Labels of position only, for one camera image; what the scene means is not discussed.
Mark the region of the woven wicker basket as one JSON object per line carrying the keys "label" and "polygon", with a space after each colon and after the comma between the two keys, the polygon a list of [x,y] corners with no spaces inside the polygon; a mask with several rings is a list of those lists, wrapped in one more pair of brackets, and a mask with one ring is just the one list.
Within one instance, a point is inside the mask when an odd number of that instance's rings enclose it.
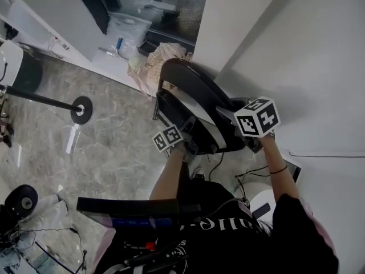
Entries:
{"label": "woven wicker basket", "polygon": [[180,33],[187,36],[197,36],[202,20],[203,7],[198,3],[190,4],[182,0],[177,4],[177,28]]}

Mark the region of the person's left forearm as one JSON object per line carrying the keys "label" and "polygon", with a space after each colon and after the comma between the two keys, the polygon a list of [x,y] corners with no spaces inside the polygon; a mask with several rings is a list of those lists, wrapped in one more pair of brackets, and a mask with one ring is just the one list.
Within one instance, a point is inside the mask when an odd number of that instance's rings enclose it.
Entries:
{"label": "person's left forearm", "polygon": [[150,194],[149,200],[177,198],[180,184],[188,179],[189,176],[185,156],[186,148],[183,142],[173,147],[167,163]]}

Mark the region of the clear plastic bag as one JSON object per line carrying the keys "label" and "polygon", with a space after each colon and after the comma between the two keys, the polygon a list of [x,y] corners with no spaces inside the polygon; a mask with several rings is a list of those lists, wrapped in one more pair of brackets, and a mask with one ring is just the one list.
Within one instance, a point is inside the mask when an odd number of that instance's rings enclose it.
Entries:
{"label": "clear plastic bag", "polygon": [[[137,48],[144,43],[151,24],[150,21],[130,15],[111,14],[104,47],[128,60],[139,53]],[[123,38],[123,43],[120,50],[116,50],[119,37]]]}

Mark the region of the dark framed window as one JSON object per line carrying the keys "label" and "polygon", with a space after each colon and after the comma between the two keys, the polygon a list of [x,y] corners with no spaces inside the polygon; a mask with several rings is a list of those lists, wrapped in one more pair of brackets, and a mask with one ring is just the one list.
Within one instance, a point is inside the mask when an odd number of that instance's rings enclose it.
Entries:
{"label": "dark framed window", "polygon": [[[187,36],[177,28],[177,4],[182,0],[82,0],[94,17],[102,33],[107,32],[107,23],[111,14],[130,15],[150,21],[147,40],[153,44],[160,42],[178,42],[193,49],[197,36]],[[190,4],[198,3],[203,9],[206,0],[185,0]]]}

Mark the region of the black coat stand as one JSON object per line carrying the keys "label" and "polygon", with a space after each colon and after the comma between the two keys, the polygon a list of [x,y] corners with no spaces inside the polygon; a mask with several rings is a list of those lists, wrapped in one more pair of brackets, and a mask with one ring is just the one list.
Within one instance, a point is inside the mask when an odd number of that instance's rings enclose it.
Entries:
{"label": "black coat stand", "polygon": [[90,98],[86,96],[80,96],[74,100],[73,104],[68,104],[58,100],[47,98],[45,96],[37,95],[31,92],[21,91],[12,86],[4,86],[2,84],[0,84],[0,91],[12,96],[69,110],[72,121],[78,125],[87,123],[92,117],[92,112],[93,112],[92,102]]}

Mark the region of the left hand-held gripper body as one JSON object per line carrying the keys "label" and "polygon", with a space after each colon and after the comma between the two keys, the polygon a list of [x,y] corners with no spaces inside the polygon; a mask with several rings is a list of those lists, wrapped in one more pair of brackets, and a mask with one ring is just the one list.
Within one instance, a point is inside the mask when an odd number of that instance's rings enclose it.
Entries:
{"label": "left hand-held gripper body", "polygon": [[159,131],[152,137],[152,142],[159,153],[166,153],[167,150],[172,151],[174,148],[177,148],[179,143],[183,143],[188,162],[198,154],[198,147],[192,136],[177,128],[176,125],[168,126],[164,130]]}

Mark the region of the person's right forearm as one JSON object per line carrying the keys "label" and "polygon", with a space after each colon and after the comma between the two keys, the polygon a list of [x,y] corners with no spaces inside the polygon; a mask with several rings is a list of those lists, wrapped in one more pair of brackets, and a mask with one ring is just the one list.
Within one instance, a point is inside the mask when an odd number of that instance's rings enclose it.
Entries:
{"label": "person's right forearm", "polygon": [[[287,165],[272,136],[261,138],[260,143],[263,146],[269,172],[281,170]],[[300,205],[297,186],[288,168],[281,173],[270,175],[270,180],[279,209],[293,211]]]}

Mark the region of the white and green round tub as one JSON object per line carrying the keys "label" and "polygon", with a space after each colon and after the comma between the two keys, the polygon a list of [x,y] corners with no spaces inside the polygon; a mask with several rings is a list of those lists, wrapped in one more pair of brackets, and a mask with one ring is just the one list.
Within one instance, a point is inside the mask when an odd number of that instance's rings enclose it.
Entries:
{"label": "white and green round tub", "polygon": [[41,83],[40,61],[10,40],[0,46],[0,84],[35,93]]}

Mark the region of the black chest-mounted screen device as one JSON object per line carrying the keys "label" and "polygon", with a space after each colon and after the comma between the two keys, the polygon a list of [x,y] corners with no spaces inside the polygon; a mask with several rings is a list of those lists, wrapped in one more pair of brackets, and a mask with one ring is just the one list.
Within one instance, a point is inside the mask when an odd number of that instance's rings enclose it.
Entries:
{"label": "black chest-mounted screen device", "polygon": [[177,199],[108,200],[79,197],[76,210],[107,228],[177,228],[199,221],[199,204],[179,205]]}

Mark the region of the black round seat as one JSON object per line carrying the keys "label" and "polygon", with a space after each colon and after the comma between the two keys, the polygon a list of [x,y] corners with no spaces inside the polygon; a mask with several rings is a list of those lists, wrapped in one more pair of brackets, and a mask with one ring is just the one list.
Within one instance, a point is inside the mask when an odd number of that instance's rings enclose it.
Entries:
{"label": "black round seat", "polygon": [[23,184],[10,192],[4,206],[13,218],[23,220],[33,213],[37,203],[37,191],[32,186]]}

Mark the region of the person's black printed t-shirt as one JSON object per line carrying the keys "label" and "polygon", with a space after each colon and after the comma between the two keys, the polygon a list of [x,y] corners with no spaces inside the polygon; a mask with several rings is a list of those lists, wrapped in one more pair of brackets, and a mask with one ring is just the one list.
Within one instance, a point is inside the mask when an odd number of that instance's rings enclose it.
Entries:
{"label": "person's black printed t-shirt", "polygon": [[171,274],[338,274],[333,243],[300,198],[293,211],[276,204],[269,226],[218,183],[183,181],[178,197],[200,202],[204,217],[155,238],[165,257],[179,258]]}

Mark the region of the beige checkered cloth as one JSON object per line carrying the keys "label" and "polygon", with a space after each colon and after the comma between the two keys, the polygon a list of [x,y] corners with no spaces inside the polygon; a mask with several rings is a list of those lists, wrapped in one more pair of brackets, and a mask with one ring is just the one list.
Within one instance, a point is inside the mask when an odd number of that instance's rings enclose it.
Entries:
{"label": "beige checkered cloth", "polygon": [[193,53],[179,43],[160,43],[156,50],[148,55],[145,65],[149,80],[158,83],[163,64],[169,59],[182,59],[190,62]]}

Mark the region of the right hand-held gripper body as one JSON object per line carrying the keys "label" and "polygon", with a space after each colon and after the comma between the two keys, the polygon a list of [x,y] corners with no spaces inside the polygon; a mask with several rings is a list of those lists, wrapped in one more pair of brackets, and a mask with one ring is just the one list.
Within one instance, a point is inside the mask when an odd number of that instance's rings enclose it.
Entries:
{"label": "right hand-held gripper body", "polygon": [[281,124],[278,109],[271,98],[261,96],[234,113],[234,118],[244,138],[244,143],[253,152],[262,149],[259,138]]}

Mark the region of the black folding chair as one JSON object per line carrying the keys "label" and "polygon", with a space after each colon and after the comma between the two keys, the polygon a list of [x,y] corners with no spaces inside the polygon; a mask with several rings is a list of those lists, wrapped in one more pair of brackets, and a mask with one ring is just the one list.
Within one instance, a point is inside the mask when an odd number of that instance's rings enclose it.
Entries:
{"label": "black folding chair", "polygon": [[[226,146],[219,148],[218,143],[197,116],[170,91],[163,87],[167,82],[195,100],[211,118],[225,141]],[[216,107],[236,112],[230,98],[213,81],[213,77],[194,63],[182,59],[169,59],[161,69],[156,92],[154,120],[164,115],[169,123],[181,127],[189,117],[195,116],[196,136],[193,138],[198,147],[198,155],[216,154],[241,150],[246,146],[243,136],[217,113]]]}

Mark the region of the white round appliance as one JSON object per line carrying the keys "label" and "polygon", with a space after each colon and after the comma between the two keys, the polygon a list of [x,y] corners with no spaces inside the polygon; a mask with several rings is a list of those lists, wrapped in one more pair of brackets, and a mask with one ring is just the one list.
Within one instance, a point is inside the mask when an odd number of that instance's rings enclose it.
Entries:
{"label": "white round appliance", "polygon": [[260,182],[244,183],[236,189],[234,196],[248,200],[250,210],[257,220],[272,222],[276,206],[272,186]]}

